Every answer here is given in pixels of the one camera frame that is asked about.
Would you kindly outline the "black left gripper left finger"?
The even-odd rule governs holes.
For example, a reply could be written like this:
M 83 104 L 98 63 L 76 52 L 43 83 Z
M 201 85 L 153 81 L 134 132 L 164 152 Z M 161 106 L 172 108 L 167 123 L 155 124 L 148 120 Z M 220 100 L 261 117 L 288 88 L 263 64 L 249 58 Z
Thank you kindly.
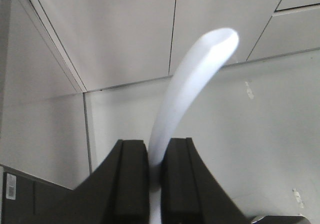
M 147 224 L 148 156 L 142 140 L 118 140 L 75 190 L 69 224 Z

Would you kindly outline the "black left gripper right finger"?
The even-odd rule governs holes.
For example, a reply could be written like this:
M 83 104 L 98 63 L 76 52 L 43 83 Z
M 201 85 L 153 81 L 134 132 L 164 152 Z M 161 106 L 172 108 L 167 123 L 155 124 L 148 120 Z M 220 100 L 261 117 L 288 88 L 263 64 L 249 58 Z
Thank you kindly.
M 172 138 L 161 167 L 164 224 L 248 224 L 201 159 L 192 138 Z

